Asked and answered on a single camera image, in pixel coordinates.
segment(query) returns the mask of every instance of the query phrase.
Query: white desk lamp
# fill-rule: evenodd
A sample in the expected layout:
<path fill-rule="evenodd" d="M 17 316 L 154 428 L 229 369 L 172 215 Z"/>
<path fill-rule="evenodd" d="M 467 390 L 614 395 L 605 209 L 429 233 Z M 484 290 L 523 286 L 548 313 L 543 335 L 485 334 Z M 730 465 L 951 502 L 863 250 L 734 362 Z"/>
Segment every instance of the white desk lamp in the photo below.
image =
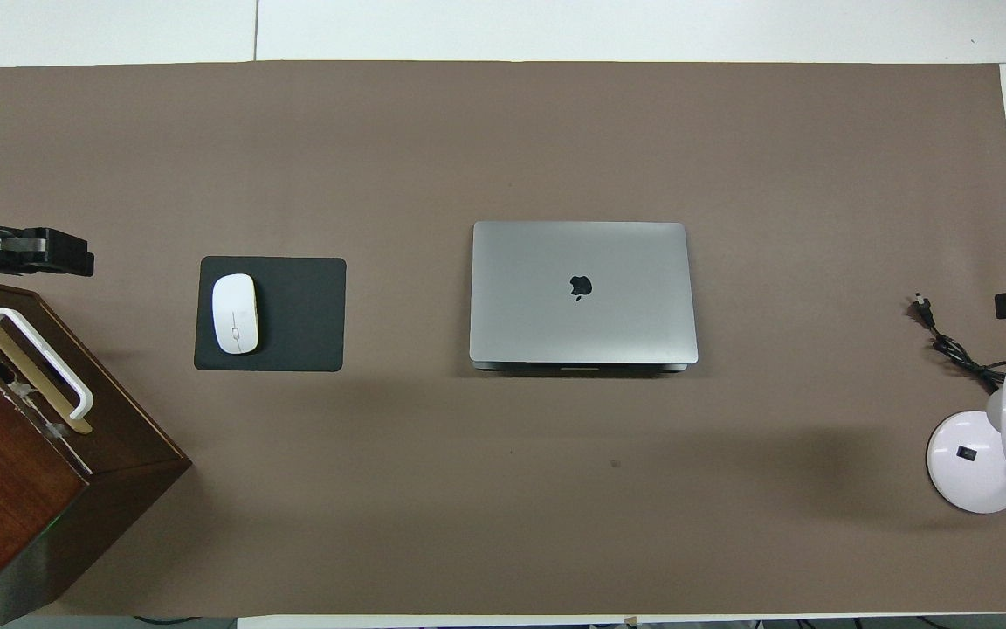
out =
<path fill-rule="evenodd" d="M 1006 509 L 1006 375 L 986 412 L 948 418 L 930 437 L 930 480 L 954 506 L 973 513 Z"/>

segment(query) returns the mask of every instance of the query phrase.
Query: white table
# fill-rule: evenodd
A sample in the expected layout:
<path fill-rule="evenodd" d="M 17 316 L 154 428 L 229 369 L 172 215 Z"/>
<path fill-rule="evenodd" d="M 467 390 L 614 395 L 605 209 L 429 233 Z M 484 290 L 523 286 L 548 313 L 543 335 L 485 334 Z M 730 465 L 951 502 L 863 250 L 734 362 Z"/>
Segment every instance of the white table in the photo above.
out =
<path fill-rule="evenodd" d="M 0 66 L 256 59 L 1001 63 L 1006 108 L 1006 0 L 0 1 Z M 642 612 L 290 616 L 240 626 L 607 624 Z M 639 622 L 721 618 L 736 617 L 639 614 Z"/>

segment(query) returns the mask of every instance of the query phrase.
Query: brown desk mat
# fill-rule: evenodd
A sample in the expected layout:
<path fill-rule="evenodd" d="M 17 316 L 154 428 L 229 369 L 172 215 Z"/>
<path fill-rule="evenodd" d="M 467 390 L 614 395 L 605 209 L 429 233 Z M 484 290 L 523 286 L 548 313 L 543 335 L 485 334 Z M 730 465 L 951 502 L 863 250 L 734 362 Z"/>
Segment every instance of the brown desk mat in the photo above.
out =
<path fill-rule="evenodd" d="M 478 219 L 679 220 L 701 362 L 483 374 Z M 61 613 L 1006 610 L 1006 513 L 931 488 L 1006 358 L 995 66 L 259 62 L 0 69 L 0 223 L 195 461 Z M 206 255 L 347 260 L 336 374 L 192 366 Z"/>

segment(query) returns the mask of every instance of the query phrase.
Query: silver laptop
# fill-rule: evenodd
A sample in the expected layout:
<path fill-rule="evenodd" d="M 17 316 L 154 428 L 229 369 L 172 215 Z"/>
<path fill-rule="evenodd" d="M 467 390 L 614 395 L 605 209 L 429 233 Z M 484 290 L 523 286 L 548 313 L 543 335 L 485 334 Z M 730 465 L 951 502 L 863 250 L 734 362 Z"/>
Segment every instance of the silver laptop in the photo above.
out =
<path fill-rule="evenodd" d="M 685 227 L 476 222 L 468 355 L 480 369 L 685 369 L 698 361 Z"/>

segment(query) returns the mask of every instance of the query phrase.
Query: apple logo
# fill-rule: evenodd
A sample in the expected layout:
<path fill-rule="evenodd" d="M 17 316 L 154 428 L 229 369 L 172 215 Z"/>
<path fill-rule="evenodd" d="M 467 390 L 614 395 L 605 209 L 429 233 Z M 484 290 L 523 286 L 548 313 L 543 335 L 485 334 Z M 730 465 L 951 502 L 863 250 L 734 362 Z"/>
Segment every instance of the apple logo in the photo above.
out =
<path fill-rule="evenodd" d="M 569 283 L 572 284 L 573 287 L 573 290 L 570 293 L 570 295 L 576 295 L 576 301 L 579 301 L 579 298 L 582 298 L 584 297 L 584 295 L 591 294 L 591 292 L 593 292 L 592 280 L 585 278 L 585 276 L 583 275 L 572 276 L 572 278 L 569 280 Z"/>

